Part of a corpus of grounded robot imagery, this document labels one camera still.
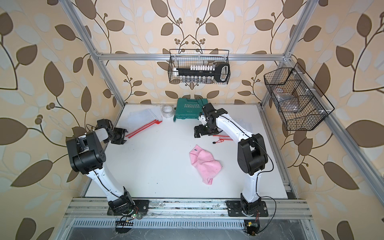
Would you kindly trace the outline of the pink microfiber cloth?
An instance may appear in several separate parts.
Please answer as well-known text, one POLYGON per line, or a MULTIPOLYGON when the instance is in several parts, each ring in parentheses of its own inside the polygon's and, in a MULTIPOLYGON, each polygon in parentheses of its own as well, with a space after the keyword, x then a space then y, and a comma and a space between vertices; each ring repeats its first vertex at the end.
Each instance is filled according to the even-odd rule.
POLYGON ((219 174, 222 165, 215 160, 214 156, 196 145, 189 153, 191 165, 202 177, 203 183, 212 185, 213 179, 219 174))

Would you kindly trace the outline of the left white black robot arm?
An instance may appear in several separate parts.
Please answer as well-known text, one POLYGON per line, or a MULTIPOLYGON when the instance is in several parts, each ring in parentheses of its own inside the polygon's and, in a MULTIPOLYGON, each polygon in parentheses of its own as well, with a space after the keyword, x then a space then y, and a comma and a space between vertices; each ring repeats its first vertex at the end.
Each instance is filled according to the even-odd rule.
POLYGON ((125 129, 104 127, 66 141, 72 170, 92 179, 104 192, 114 212, 129 212, 135 202, 104 166, 107 156, 101 142, 122 145, 126 142, 125 134, 125 129))

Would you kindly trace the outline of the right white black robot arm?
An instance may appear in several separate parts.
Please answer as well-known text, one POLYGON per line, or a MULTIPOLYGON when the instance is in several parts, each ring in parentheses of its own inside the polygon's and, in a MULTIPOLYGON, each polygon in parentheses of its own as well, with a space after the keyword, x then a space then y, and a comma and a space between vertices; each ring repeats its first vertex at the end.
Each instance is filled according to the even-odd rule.
POLYGON ((215 109, 211 103, 203 105, 199 114, 201 124, 194 127, 194 137, 213 136, 225 132, 238 144, 237 161, 241 170, 249 175, 241 199, 255 203, 261 199, 257 191, 258 175, 265 169, 269 156, 261 134, 253 134, 239 125, 223 108, 215 109))

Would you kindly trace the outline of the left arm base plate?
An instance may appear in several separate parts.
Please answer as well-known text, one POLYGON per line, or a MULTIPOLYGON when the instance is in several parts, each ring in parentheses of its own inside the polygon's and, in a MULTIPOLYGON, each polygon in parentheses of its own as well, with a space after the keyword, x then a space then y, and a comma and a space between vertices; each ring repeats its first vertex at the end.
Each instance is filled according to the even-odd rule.
POLYGON ((108 216, 133 216, 134 214, 146 215, 149 210, 149 200, 122 200, 109 201, 108 216))

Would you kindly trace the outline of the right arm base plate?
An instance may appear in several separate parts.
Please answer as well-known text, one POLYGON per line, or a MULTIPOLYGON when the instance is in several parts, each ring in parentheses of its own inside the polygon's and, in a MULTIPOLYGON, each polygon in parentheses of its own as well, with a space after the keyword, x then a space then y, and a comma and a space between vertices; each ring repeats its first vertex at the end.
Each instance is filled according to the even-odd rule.
POLYGON ((245 200, 226 201, 229 217, 268 217, 268 209, 266 202, 257 200, 253 203, 248 203, 245 200))

